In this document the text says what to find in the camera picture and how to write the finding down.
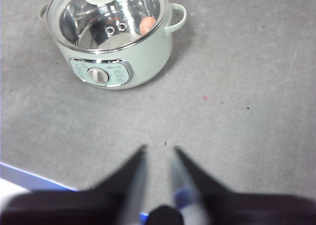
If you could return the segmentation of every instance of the black object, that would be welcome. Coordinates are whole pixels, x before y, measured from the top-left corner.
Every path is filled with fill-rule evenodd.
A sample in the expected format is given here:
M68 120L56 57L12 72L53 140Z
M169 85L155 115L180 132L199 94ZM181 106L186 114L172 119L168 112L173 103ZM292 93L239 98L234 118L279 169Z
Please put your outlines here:
M1 225L134 225L145 185L145 147L91 190L35 191L10 201ZM152 211L146 225L316 225L316 202L293 195L236 193L179 148L172 160L175 207Z

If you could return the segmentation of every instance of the lid rim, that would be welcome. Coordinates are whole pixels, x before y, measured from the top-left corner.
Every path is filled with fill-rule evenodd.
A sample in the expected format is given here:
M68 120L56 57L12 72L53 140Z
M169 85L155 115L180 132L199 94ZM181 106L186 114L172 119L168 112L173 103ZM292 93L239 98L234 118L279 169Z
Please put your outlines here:
M164 12L161 13L162 14L162 17L161 19L159 20L159 22L157 22L155 24L155 26L145 35L141 36L140 38L130 42L130 43L126 43L124 45L121 45L121 46L118 46L118 47L114 47L114 48L111 48L111 49L88 49L88 48L83 48L83 47L79 47L79 46L76 46L74 44L72 44L71 42L69 42L65 37L64 39L65 40L61 40L52 30L52 24L49 23L49 19L48 19L48 15L49 13L51 13L52 11L50 10L53 2L55 0L51 0L51 2L49 3L48 5L48 8L47 8L47 12L46 12L46 24L47 24L47 27L49 29L49 32L51 33L51 35L54 37L54 39L60 44L62 45L63 47L67 48L67 49L70 49L72 51L76 51L76 52L81 52L81 53L88 53L88 54L106 54L106 53L113 53L113 52L118 52L118 51L121 51L121 50L125 50L127 48L130 48L132 46L135 46L143 41L145 41L147 38L151 37L152 34L160 28L161 24L164 22L165 18L166 18L166 14L168 12L168 7L169 7L169 2L168 0L164 0Z

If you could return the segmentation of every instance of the pot handle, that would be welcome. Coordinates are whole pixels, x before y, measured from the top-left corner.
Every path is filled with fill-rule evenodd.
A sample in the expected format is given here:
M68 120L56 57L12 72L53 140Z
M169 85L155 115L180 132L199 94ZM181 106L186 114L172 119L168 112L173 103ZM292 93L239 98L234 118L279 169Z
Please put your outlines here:
M47 12L47 9L48 9L48 3L43 5L43 7L39 11L39 17L44 22L46 22L45 14Z
M184 23L185 23L186 20L187 20L187 11L186 11L186 9L184 8L184 6L182 6L182 5L180 5L180 4L172 3L172 4L170 4L170 9L171 9L171 11L170 11L170 13L171 13L171 14L170 14L170 17L172 17L172 12L173 12L174 10L182 11L182 12L183 12L183 17L182 17L182 19L181 19L178 23L176 23L176 24L174 24L174 25L171 25L171 26L169 26L169 25L170 25L170 22L171 22L171 18L169 19L169 21L168 21L168 23L167 23L167 26L164 27L164 31L165 31L166 35L169 35L170 33L173 33L174 31L177 31L179 28L181 28L181 27L184 25Z

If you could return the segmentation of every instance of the glass lid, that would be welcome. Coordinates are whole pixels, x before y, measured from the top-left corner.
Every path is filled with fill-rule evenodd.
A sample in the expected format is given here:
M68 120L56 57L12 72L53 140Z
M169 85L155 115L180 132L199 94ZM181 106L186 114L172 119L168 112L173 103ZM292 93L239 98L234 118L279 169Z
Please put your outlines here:
M81 52L110 52L149 36L168 0L53 0L48 28L62 45Z

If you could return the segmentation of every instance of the control panel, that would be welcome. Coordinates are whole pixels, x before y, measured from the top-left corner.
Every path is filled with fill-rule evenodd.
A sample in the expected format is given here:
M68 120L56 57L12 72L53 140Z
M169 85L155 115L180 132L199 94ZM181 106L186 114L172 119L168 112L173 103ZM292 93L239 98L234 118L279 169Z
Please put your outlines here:
M87 60L70 57L70 65L83 82L103 87L118 87L133 77L130 64L121 59Z

